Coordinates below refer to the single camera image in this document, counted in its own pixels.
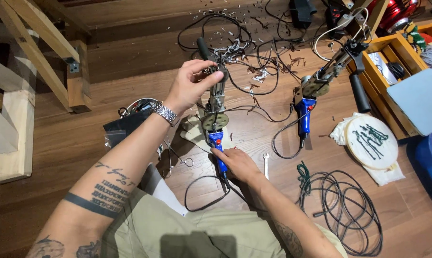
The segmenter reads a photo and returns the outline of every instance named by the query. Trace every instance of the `black foam grip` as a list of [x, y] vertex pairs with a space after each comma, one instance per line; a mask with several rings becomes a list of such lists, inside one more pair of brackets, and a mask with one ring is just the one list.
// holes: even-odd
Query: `black foam grip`
[[356, 106], [358, 107], [359, 113], [367, 113], [371, 110], [371, 105], [367, 99], [364, 88], [362, 87], [359, 75], [350, 75], [351, 89], [353, 90], [353, 95], [355, 96]]
[[203, 58], [203, 60], [208, 60], [208, 56], [211, 56], [208, 50], [208, 46], [205, 43], [204, 38], [197, 38], [197, 46], [198, 46], [198, 52], [200, 53], [200, 56]]

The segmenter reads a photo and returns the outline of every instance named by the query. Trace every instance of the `blue handle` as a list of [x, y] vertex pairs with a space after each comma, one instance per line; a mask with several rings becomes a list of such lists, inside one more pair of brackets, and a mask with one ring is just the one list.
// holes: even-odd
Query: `blue handle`
[[299, 112], [299, 117], [306, 114], [303, 118], [300, 119], [299, 122], [299, 135], [309, 134], [310, 133], [310, 110], [313, 108], [313, 105], [316, 103], [316, 100], [305, 99], [303, 98], [296, 106], [295, 109]]
[[[211, 145], [213, 145], [214, 148], [216, 148], [220, 151], [223, 151], [223, 149], [222, 149], [222, 137], [223, 136], [224, 136], [223, 132], [210, 133], [210, 134], [208, 134], [209, 143]], [[222, 178], [227, 178], [227, 173], [226, 173], [228, 170], [227, 166], [218, 157], [216, 159], [217, 159], [217, 164], [219, 167], [219, 173], [221, 174]]]

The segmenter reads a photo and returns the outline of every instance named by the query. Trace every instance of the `khaki shorts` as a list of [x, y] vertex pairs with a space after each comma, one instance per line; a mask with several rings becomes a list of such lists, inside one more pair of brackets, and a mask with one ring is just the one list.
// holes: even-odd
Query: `khaki shorts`
[[[183, 217], [161, 200], [135, 189], [103, 236], [102, 256], [286, 257], [271, 226], [271, 222], [250, 211], [216, 208]], [[339, 239], [317, 226], [346, 258]]]

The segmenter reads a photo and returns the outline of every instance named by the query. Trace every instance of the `tattoo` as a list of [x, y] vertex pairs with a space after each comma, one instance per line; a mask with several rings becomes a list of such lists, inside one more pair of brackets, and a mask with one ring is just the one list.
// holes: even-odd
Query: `tattoo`
[[46, 238], [33, 244], [26, 258], [60, 258], [64, 254], [64, 244], [59, 241]]
[[[126, 180], [130, 179], [126, 175], [119, 172], [119, 171], [123, 170], [122, 168], [112, 168], [112, 167], [109, 167], [108, 165], [101, 163], [100, 161], [97, 162], [95, 167], [106, 167], [106, 168], [110, 169], [111, 171], [108, 172], [107, 174], [116, 174], [116, 175], [120, 176], [120, 179], [116, 179], [116, 181], [120, 182], [122, 185], [126, 185], [127, 184]], [[134, 185], [134, 183], [132, 181], [130, 181], [130, 183], [127, 186], [130, 186], [130, 185]]]
[[278, 221], [274, 221], [276, 230], [280, 233], [283, 241], [288, 246], [291, 255], [294, 258], [300, 258], [304, 254], [304, 250], [302, 249], [302, 245], [300, 244], [300, 240], [297, 237], [296, 233], [292, 231], [292, 229], [288, 228], [288, 226], [283, 225]]
[[101, 250], [101, 242], [97, 240], [96, 243], [90, 242], [89, 246], [80, 246], [77, 249], [77, 258], [99, 258], [99, 251]]
[[129, 191], [103, 180], [101, 184], [95, 185], [91, 200], [86, 200], [71, 192], [68, 192], [64, 199], [94, 213], [115, 219], [128, 196], [130, 196]]

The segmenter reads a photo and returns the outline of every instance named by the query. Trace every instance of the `wristwatch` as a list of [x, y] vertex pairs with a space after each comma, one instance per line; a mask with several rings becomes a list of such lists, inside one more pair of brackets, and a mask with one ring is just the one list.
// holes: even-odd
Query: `wristwatch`
[[152, 113], [157, 113], [161, 115], [165, 120], [168, 121], [171, 127], [176, 126], [180, 121], [178, 115], [171, 111], [169, 108], [162, 105], [161, 102], [156, 102], [152, 105], [151, 114]]

